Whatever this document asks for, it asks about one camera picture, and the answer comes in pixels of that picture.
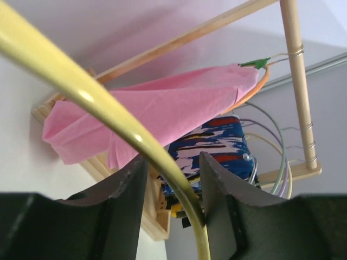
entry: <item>yellow component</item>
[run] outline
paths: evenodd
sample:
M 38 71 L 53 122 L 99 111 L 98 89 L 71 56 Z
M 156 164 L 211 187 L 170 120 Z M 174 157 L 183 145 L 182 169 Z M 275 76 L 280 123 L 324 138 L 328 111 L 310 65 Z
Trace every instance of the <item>yellow component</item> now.
M 195 179 L 193 179 L 193 180 L 189 180 L 189 183 L 190 184 L 193 184 L 193 183 L 196 183 L 197 181 L 199 181 L 200 180 L 200 176 L 199 177 L 196 177 Z
M 175 161 L 105 88 L 3 1 L 0 1 L 0 51 L 50 82 L 145 155 L 184 206 L 194 229 L 199 259 L 210 260 L 204 214 Z
M 182 140 L 190 140 L 190 139 L 201 138 L 201 137 L 205 137 L 205 136 L 202 134 L 195 134 L 195 135 L 188 136 L 188 137 L 182 137 L 181 139 Z
M 182 211 L 183 207 L 181 203 L 175 204 L 171 207 L 171 215 L 174 218 L 177 218 L 177 213 Z

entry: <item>white wire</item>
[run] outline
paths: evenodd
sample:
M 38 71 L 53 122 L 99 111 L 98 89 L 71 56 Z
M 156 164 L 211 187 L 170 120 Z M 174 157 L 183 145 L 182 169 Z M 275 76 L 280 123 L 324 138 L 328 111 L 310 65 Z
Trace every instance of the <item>white wire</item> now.
M 256 159 L 256 157 L 254 157 L 252 174 L 250 175 L 249 181 L 248 181 L 249 184 L 253 184 L 257 171 L 258 171 L 258 160 Z
M 264 109 L 262 109 L 261 107 L 253 104 L 253 103 L 250 103 L 250 102 L 246 102 L 246 104 L 258 109 L 259 111 L 261 111 L 263 114 L 265 114 L 272 122 L 273 124 L 275 125 L 279 135 L 280 135 L 280 141 L 279 143 L 282 144 L 282 159 L 281 159 L 281 166 L 280 166 L 280 170 L 279 170 L 279 174 L 278 174 L 278 177 L 270 191 L 271 194 L 275 194 L 276 193 L 276 190 L 277 188 L 279 187 L 279 184 L 281 182 L 281 179 L 283 177 L 283 172 L 284 172 L 284 169 L 285 169 L 285 165 L 286 165 L 286 147 L 285 147 L 285 142 L 284 142 L 284 137 L 283 137 L 283 132 L 281 130 L 281 128 L 279 127 L 279 125 L 277 124 L 277 122 L 272 118 L 272 116 L 270 116 L 269 113 L 267 113 Z
M 272 141 L 268 140 L 267 138 L 262 137 L 261 135 L 258 135 L 258 134 L 254 134 L 254 133 L 245 133 L 245 135 L 256 137 L 263 140 L 264 142 L 267 142 L 269 145 L 275 148 L 277 152 L 279 152 L 279 154 L 282 155 L 282 149 L 278 147 L 277 145 L 275 145 Z M 289 170 L 289 176 L 288 176 L 289 186 L 287 191 L 287 199 L 290 199 L 292 196 L 292 191 L 293 191 L 293 174 L 292 174 L 292 169 L 289 165 L 289 162 L 288 162 L 288 170 Z

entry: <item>colorful fabric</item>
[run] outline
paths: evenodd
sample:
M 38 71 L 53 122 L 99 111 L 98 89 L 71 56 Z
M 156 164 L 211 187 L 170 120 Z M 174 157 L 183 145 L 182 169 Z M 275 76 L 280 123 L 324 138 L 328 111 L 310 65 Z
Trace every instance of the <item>colorful fabric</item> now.
M 253 161 L 243 159 L 243 154 L 250 152 L 237 116 L 214 118 L 170 145 L 170 155 L 191 182 L 195 192 L 201 190 L 200 152 L 208 152 L 224 168 L 242 179 L 249 178 L 252 172 Z M 173 194 L 165 183 L 162 190 L 165 196 Z
M 111 94 L 166 146 L 238 102 L 254 88 L 258 74 L 255 68 L 231 64 L 117 88 Z M 70 101 L 56 102 L 44 122 L 43 139 L 65 164 L 107 151 L 108 166 L 122 168 L 138 153 Z

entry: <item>white wall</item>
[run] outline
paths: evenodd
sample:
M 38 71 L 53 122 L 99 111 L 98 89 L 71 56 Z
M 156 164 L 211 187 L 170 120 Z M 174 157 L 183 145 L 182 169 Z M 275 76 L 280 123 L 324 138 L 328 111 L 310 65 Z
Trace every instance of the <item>white wall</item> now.
M 347 139 L 347 64 L 308 76 L 311 114 L 318 160 L 323 172 L 317 177 L 294 182 L 293 195 L 302 193 L 347 193 L 345 170 Z M 298 126 L 294 93 L 291 84 L 259 94 L 252 102 L 268 111 L 281 127 Z M 245 107 L 236 113 L 242 118 L 253 118 L 271 126 L 269 120 L 254 108 Z M 259 127 L 248 127 L 248 131 L 269 137 Z M 300 133 L 285 132 L 287 146 L 300 145 Z M 279 167 L 280 157 L 261 141 L 249 144 L 251 151 L 259 157 L 260 172 Z M 299 149 L 288 150 L 289 159 L 304 158 Z M 170 239 L 166 242 L 168 260 L 197 259 L 192 228 L 182 229 L 181 221 L 171 222 Z
M 42 126 L 30 111 L 51 91 L 0 56 L 0 192 L 34 191 L 58 199 L 95 184 L 81 166 L 64 165 L 41 139 Z M 141 230 L 137 259 L 165 260 L 164 242 Z

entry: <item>blue patterned fabric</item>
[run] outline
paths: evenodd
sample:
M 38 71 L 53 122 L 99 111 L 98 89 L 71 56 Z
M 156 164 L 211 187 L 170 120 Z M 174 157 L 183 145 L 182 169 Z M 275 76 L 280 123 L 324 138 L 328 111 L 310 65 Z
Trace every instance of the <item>blue patterned fabric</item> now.
M 246 161 L 242 156 L 250 152 L 237 116 L 212 119 L 170 145 L 170 155 L 190 181 L 195 192 L 201 190 L 200 152 L 208 152 L 224 168 L 242 179 L 249 178 L 252 172 L 253 161 Z M 162 185 L 162 190 L 165 196 L 173 194 L 166 183 Z

